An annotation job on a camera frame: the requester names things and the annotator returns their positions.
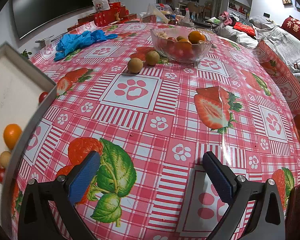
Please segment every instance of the red cushion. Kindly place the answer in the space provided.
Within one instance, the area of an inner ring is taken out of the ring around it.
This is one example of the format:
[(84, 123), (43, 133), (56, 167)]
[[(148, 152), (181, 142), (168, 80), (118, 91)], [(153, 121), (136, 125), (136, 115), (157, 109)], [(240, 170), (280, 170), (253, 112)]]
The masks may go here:
[(295, 36), (300, 40), (300, 21), (292, 18), (291, 16), (284, 20), (282, 29)]
[(254, 32), (254, 29), (252, 27), (250, 27), (248, 25), (245, 25), (243, 23), (236, 23), (233, 26), (233, 28), (238, 30), (238, 31), (247, 33), (249, 36), (255, 36), (256, 35), (256, 33)]

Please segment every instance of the television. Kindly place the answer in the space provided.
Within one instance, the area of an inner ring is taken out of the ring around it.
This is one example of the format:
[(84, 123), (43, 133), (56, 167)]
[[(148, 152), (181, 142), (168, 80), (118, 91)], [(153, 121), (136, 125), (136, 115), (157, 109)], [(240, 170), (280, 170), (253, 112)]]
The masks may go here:
[(92, 0), (12, 0), (19, 39), (51, 20), (90, 6)]

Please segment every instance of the tray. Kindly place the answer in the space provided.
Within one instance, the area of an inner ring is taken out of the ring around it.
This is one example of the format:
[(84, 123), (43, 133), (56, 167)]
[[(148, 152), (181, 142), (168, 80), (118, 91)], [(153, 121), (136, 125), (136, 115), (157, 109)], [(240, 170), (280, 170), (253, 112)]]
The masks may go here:
[[(48, 96), (38, 104), (42, 92)], [(55, 82), (8, 43), (0, 46), (0, 154), (9, 150), (3, 140), (3, 130), (10, 123), (18, 124), (22, 134), (11, 151), (10, 164), (0, 184), (0, 224), (11, 232), (11, 197), (14, 173), (30, 135), (43, 114), (56, 98)]]

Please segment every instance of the water bottle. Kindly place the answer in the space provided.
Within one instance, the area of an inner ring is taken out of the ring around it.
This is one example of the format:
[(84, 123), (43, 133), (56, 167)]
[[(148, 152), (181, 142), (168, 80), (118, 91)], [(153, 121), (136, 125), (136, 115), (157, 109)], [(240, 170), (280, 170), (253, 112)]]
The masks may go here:
[(175, 10), (173, 11), (173, 13), (174, 13), (175, 15), (181, 15), (180, 10), (179, 10), (178, 7), (175, 7)]

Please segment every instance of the gray cushion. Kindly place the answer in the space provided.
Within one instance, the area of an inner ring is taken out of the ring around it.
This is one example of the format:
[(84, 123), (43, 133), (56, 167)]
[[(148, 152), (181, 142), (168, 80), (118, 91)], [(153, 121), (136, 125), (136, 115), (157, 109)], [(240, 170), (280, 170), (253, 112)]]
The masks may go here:
[(249, 18), (249, 22), (259, 29), (270, 28), (273, 29), (276, 25), (268, 21), (268, 18), (255, 15)]

